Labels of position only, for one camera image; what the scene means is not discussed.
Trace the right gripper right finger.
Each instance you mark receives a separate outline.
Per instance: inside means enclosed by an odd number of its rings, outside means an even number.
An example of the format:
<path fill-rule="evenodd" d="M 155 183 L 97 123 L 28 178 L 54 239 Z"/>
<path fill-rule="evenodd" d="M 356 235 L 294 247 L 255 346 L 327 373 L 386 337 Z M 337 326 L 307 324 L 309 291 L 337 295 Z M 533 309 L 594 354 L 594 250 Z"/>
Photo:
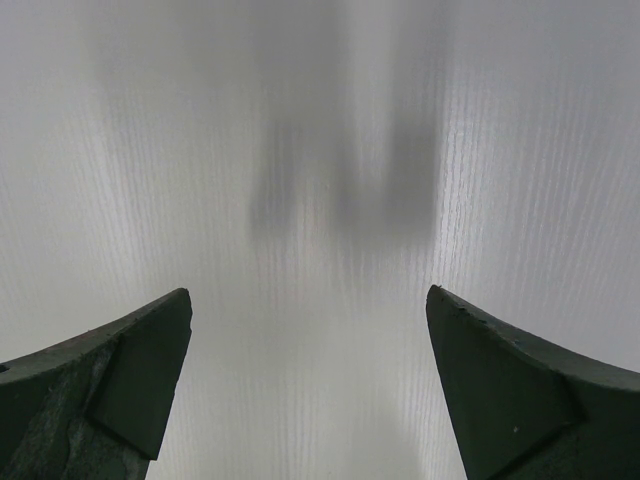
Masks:
<path fill-rule="evenodd" d="M 636 479 L 639 375 L 433 285 L 426 317 L 469 479 Z"/>

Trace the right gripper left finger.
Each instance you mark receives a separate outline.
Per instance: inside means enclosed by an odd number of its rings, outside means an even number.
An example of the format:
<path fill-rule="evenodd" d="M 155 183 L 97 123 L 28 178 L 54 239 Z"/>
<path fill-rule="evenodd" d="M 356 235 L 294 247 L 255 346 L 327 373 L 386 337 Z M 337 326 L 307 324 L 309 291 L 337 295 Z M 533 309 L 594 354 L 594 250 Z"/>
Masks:
<path fill-rule="evenodd" d="M 143 479 L 157 460 L 190 342 L 178 288 L 1 365 L 4 479 Z"/>

